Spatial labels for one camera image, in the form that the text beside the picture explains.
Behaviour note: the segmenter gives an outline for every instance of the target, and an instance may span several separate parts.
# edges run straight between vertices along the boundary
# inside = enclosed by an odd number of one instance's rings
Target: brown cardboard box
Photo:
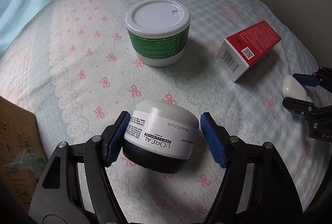
[[[0,177],[26,213],[46,162],[34,114],[0,97]]]

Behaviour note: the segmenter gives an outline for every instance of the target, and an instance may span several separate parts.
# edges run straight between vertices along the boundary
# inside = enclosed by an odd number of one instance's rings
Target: red box top
[[[276,45],[281,40],[281,37],[266,21],[261,21],[226,39],[248,65],[252,65]]]

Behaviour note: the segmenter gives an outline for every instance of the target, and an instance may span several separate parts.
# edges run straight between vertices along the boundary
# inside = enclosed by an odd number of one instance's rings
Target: green label
[[[185,47],[189,25],[179,34],[162,39],[147,39],[128,31],[132,46],[140,55],[150,59],[165,59],[178,54]]]

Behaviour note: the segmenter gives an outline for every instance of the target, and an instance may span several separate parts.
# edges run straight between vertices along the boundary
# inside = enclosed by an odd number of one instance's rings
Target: jar label
[[[158,115],[134,111],[124,138],[147,151],[188,159],[197,129]]]
[[[178,54],[185,47],[188,39],[189,25],[179,34],[162,38],[147,39],[128,31],[132,46],[140,55],[150,59],[165,59]]]

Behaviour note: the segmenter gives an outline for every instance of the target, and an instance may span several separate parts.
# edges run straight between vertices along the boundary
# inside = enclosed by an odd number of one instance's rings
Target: checkered pattern
[[[306,208],[324,177],[331,149],[309,139],[305,120],[283,108],[281,83],[287,74],[317,70],[312,55],[257,0],[176,0],[192,15],[185,55],[169,67],[149,67],[137,59],[124,23],[126,12],[140,1],[55,0],[2,57],[0,95],[36,114],[46,154],[62,140],[82,142],[100,134],[122,110],[132,112],[144,99],[163,100],[198,118],[209,111],[246,142],[271,141]],[[261,20],[282,40],[233,83],[215,56],[224,38]],[[331,104],[321,88],[308,89],[308,96],[317,105]],[[202,222],[223,172],[201,132],[179,174],[146,170],[122,153],[107,171],[127,219],[160,224]],[[83,179],[81,184],[86,208],[93,210]]]

